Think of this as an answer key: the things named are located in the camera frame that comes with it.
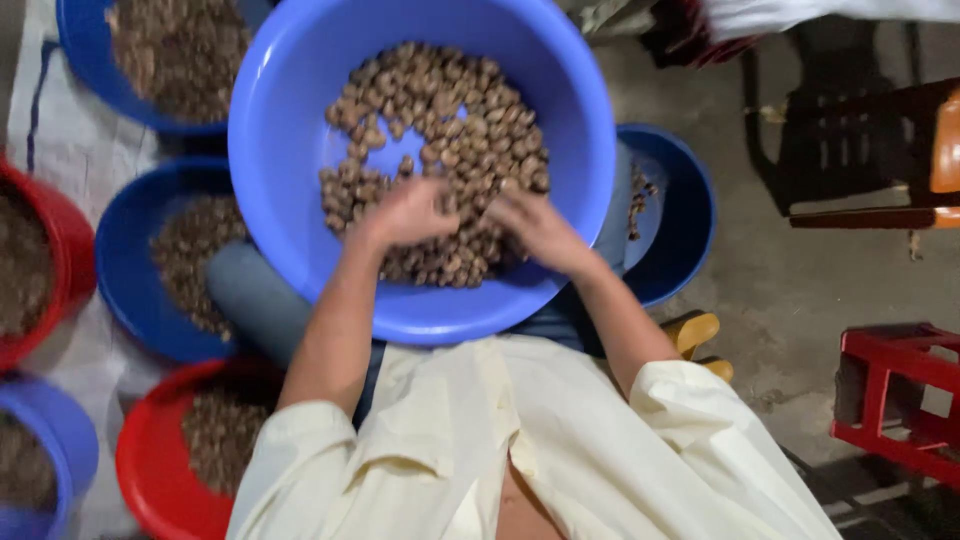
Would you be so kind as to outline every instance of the cream shirt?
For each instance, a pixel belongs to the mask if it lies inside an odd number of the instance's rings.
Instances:
[[[508,458],[569,539],[840,539],[707,369],[649,363],[628,406],[589,356],[516,335],[388,347],[359,433],[329,402],[275,414],[227,537],[493,540]]]

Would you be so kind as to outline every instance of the orange chair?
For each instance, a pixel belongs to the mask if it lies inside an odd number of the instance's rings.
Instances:
[[[935,104],[941,104],[935,110]],[[929,166],[910,183],[905,207],[795,214],[790,226],[810,229],[945,229],[960,227],[960,78],[911,86],[818,108],[789,110],[787,122],[896,113],[915,126],[914,147],[932,150]]]

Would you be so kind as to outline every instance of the person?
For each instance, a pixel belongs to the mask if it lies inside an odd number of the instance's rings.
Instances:
[[[503,333],[389,345],[359,430],[377,272],[454,233],[444,183],[397,185],[344,238],[261,430],[228,538],[839,539],[753,412],[673,342],[546,198],[483,221],[569,277],[606,361]]]

